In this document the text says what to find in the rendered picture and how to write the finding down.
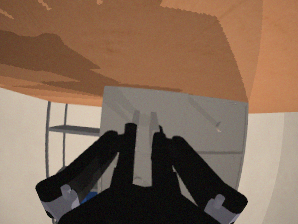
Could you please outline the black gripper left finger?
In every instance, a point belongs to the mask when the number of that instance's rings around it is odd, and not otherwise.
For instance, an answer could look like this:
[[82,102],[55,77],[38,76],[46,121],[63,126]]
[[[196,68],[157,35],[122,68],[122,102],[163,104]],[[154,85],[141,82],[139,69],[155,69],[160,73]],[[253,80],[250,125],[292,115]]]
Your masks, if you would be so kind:
[[132,123],[125,124],[124,136],[113,130],[105,132],[63,171],[37,183],[36,192],[50,218],[58,222],[79,206],[120,151],[104,217],[107,224],[130,223],[139,115],[140,111],[134,110]]

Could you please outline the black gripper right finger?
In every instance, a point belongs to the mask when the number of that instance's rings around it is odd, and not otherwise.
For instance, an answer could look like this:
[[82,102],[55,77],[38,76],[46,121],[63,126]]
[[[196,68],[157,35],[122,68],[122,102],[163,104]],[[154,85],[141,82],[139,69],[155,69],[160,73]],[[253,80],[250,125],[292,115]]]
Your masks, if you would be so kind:
[[156,112],[150,117],[152,186],[157,185],[159,223],[184,224],[188,216],[178,173],[199,208],[221,224],[234,224],[248,199],[224,183],[184,138],[167,138]]

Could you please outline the grey small chest of drawers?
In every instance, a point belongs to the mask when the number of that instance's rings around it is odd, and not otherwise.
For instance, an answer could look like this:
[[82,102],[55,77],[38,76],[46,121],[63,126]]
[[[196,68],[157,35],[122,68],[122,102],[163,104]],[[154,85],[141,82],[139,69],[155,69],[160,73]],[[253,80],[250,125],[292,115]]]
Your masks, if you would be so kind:
[[[212,100],[212,101],[220,101],[220,102],[246,105],[245,106],[245,127],[244,127],[244,138],[243,138],[242,151],[238,151],[238,152],[235,152],[235,151],[232,151],[232,152],[197,151],[197,153],[200,155],[200,157],[241,157],[238,178],[237,178],[236,187],[235,187],[235,190],[238,191],[242,168],[243,168],[243,162],[244,162],[245,148],[246,148],[249,103],[241,102],[241,101],[234,101],[234,100],[227,100],[227,99],[220,99],[220,98],[213,98],[213,97],[189,95],[189,94],[188,94],[188,98],[196,98],[196,99],[204,99],[204,100]],[[144,153],[144,152],[135,152],[135,154],[151,155],[151,153]],[[102,191],[102,177],[100,177],[100,179],[98,180],[98,193],[100,193],[101,191]]]

